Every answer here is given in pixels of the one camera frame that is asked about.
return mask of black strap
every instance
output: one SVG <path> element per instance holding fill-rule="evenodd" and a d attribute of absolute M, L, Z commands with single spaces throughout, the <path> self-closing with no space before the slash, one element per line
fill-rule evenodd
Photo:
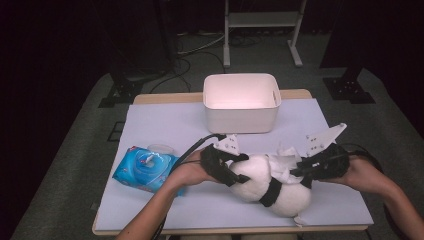
<path fill-rule="evenodd" d="M 269 183 L 268 190 L 265 195 L 259 200 L 262 205 L 269 207 L 277 201 L 278 196 L 280 195 L 282 183 L 275 178 L 271 178 Z"/>

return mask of wire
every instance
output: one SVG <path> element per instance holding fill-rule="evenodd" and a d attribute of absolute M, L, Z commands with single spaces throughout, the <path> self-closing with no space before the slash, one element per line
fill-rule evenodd
<path fill-rule="evenodd" d="M 190 55 L 194 55 L 194 54 L 209 54 L 209 55 L 215 57 L 218 60 L 218 62 L 221 65 L 221 67 L 222 67 L 222 72 L 224 74 L 226 73 L 225 67 L 224 67 L 224 63 L 222 62 L 222 60 L 217 55 L 215 55 L 213 53 L 210 53 L 210 52 L 193 52 L 193 53 L 184 55 L 184 57 L 187 57 L 187 56 L 190 56 Z"/>
<path fill-rule="evenodd" d="M 203 46 L 200 46 L 200 47 L 198 47 L 198 48 L 195 48 L 195 49 L 192 49 L 192 50 L 189 50 L 189 51 L 185 51 L 185 52 L 178 52 L 177 54 L 178 54 L 178 55 L 187 55 L 187 54 L 190 54 L 190 53 L 193 53 L 193 52 L 196 52 L 196 51 L 199 51 L 199 50 L 202 50 L 202 49 L 208 48 L 208 47 L 210 47 L 210 46 L 213 46 L 214 44 L 218 43 L 218 42 L 219 42 L 219 41 L 221 41 L 222 39 L 224 39 L 224 35 L 223 35 L 223 34 L 222 34 L 222 36 L 221 36 L 221 37 L 219 37 L 218 39 L 215 39 L 214 41 L 209 42 L 209 43 L 207 43 L 207 44 L 205 44 L 205 45 L 203 45 Z"/>
<path fill-rule="evenodd" d="M 170 81 L 170 80 L 172 80 L 172 79 L 175 79 L 175 78 L 182 77 L 182 75 L 186 74 L 186 73 L 190 70 L 190 68 L 191 68 L 191 64 L 190 64 L 190 62 L 189 62 L 189 61 L 187 61 L 187 60 L 185 60 L 185 59 L 179 59 L 179 60 L 184 61 L 184 62 L 186 62 L 186 63 L 188 64 L 187 69 L 186 69 L 184 72 L 182 72 L 182 73 L 176 74 L 176 75 L 174 75 L 174 76 L 172 76 L 172 77 L 169 77 L 169 78 L 167 78 L 167 79 L 164 79 L 164 80 L 160 81 L 160 82 L 159 82 L 159 83 L 157 83 L 155 86 L 153 86 L 153 88 L 149 91 L 149 94 L 153 93 L 153 91 L 154 91 L 156 88 L 158 88 L 160 85 L 162 85 L 163 83 L 168 82 L 168 81 Z M 190 85 L 190 84 L 189 84 L 189 83 L 188 83 L 188 82 L 187 82 L 184 78 L 182 78 L 182 79 L 183 79 L 183 81 L 186 83 L 186 86 L 187 86 L 187 88 L 188 88 L 188 91 L 191 91 L 191 89 L 190 89 L 191 85 Z"/>

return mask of plastic wrapper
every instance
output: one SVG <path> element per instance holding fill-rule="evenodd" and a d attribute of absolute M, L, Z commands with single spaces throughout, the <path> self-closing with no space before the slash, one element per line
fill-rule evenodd
<path fill-rule="evenodd" d="M 154 193 L 165 182 L 177 160 L 178 157 L 172 154 L 132 147 L 125 153 L 112 177 L 123 185 Z M 182 195 L 183 191 L 180 189 L 178 195 Z"/>

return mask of table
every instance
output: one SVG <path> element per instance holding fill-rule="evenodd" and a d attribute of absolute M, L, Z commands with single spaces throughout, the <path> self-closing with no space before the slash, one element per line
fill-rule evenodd
<path fill-rule="evenodd" d="M 309 91 L 304 89 L 298 89 L 298 90 L 281 90 L 281 97 L 284 100 L 288 99 L 311 99 L 312 96 L 309 93 Z M 199 107 L 199 102 L 202 101 L 202 93 L 177 93 L 177 94 L 152 94 L 152 95 L 139 95 L 134 100 L 134 105 L 137 107 L 137 105 L 142 104 L 143 107 L 146 107 L 146 109 L 156 109 L 158 108 L 158 103 L 163 104 L 165 106 L 168 103 L 174 104 L 175 103 L 184 103 L 184 104 L 194 104 L 193 106 Z M 139 116 L 138 119 L 141 119 L 142 117 L 148 117 L 146 113 L 143 113 L 141 116 Z M 158 131 L 158 129 L 144 129 L 142 133 L 145 133 L 148 136 L 152 136 L 149 131 Z M 154 139 L 154 136 L 152 136 L 152 141 L 158 141 L 158 139 L 161 139 L 160 137 L 157 139 Z M 123 143 L 125 139 L 121 138 L 122 144 L 130 144 L 130 143 Z M 118 149 L 117 158 L 115 159 L 114 166 L 119 163 L 119 155 L 122 156 L 123 150 Z M 107 218 L 113 218 L 115 221 L 116 218 L 122 217 L 117 215 L 116 213 L 120 213 L 121 209 L 117 209 L 119 207 L 125 208 L 127 205 L 133 205 L 134 207 L 131 209 L 122 209 L 122 212 L 127 211 L 126 213 L 123 213 L 122 215 L 135 215 L 142 207 L 139 201 L 147 202 L 150 197 L 151 193 L 143 192 L 138 189 L 129 188 L 126 186 L 119 185 L 116 181 L 110 179 L 109 177 L 108 184 L 105 189 L 105 194 L 103 195 L 102 204 L 99 208 L 99 212 L 97 214 L 96 220 L 93 224 L 93 232 L 97 235 L 117 235 L 121 228 L 124 227 L 124 225 L 131 219 L 131 217 L 125 216 L 122 218 L 120 222 L 120 226 L 116 227 L 116 223 L 114 223 L 115 227 L 99 227 L 99 220 L 103 220 L 103 223 L 105 222 L 105 219 L 107 221 Z M 340 209 L 345 210 L 346 208 L 352 208 L 353 210 L 348 210 L 348 214 L 344 216 L 336 216 L 339 211 L 338 209 L 334 209 L 334 204 L 328 203 L 326 204 L 327 207 L 329 207 L 329 210 L 325 209 L 324 207 L 311 207 L 312 213 L 307 213 L 306 219 L 311 220 L 312 222 L 316 222 L 318 219 L 319 225 L 313 225 L 309 224 L 308 226 L 303 226 L 302 228 L 299 228 L 294 224 L 292 219 L 290 218 L 280 218 L 272 215 L 268 210 L 264 209 L 264 207 L 260 204 L 243 204 L 239 199 L 236 199 L 235 196 L 230 196 L 231 194 L 228 193 L 228 189 L 226 186 L 219 185 L 216 183 L 209 183 L 205 182 L 197 186 L 191 187 L 190 195 L 191 200 L 189 198 L 183 199 L 183 198 L 177 198 L 174 201 L 173 207 L 171 207 L 171 210 L 168 214 L 168 219 L 165 225 L 164 230 L 162 231 L 162 234 L 164 235 L 190 235 L 190 234 L 246 234 L 246 233 L 287 233 L 287 232 L 305 232 L 305 231 L 346 231 L 346 230 L 364 230 L 369 225 L 371 225 L 372 219 L 369 215 L 368 209 L 366 208 L 362 197 L 360 194 L 348 187 L 336 185 L 328 187 L 329 183 L 318 183 L 313 185 L 313 190 L 316 191 L 314 204 L 320 205 L 323 204 L 323 201 L 331 201 L 332 199 L 328 199 L 328 196 L 331 196 L 331 194 L 334 194 L 336 192 L 342 192 L 341 196 L 345 199 L 341 200 L 340 202 Z M 115 187 L 119 188 L 120 192 L 119 196 L 111 196 L 110 188 Z M 199 219 L 199 210 L 196 210 L 195 206 L 192 206 L 193 199 L 195 202 L 207 202 L 210 199 L 214 199 L 215 203 L 222 201 L 222 206 L 225 207 L 226 205 L 229 206 L 228 210 L 231 210 L 233 208 L 245 208 L 244 210 L 248 209 L 249 213 L 246 214 L 252 214 L 256 216 L 257 218 L 263 220 L 263 224 L 258 225 L 257 220 L 249 219 L 248 217 L 240 219 L 240 216 L 237 218 L 237 223 L 233 222 L 226 222 L 228 219 L 231 219 L 231 216 L 226 216 L 225 213 L 219 212 L 222 209 L 214 209 L 213 207 L 210 209 L 204 208 L 202 209 L 202 214 L 208 214 L 207 218 L 200 218 Z M 323 219 L 322 216 L 331 216 L 328 219 Z M 196 221 L 187 221 L 184 219 L 196 219 Z"/>

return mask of plastic container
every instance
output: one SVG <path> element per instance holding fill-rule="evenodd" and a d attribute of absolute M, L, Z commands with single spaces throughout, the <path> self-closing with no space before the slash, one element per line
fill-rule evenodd
<path fill-rule="evenodd" d="M 205 79 L 203 103 L 212 133 L 265 133 L 275 125 L 281 96 L 270 74 L 219 74 Z"/>

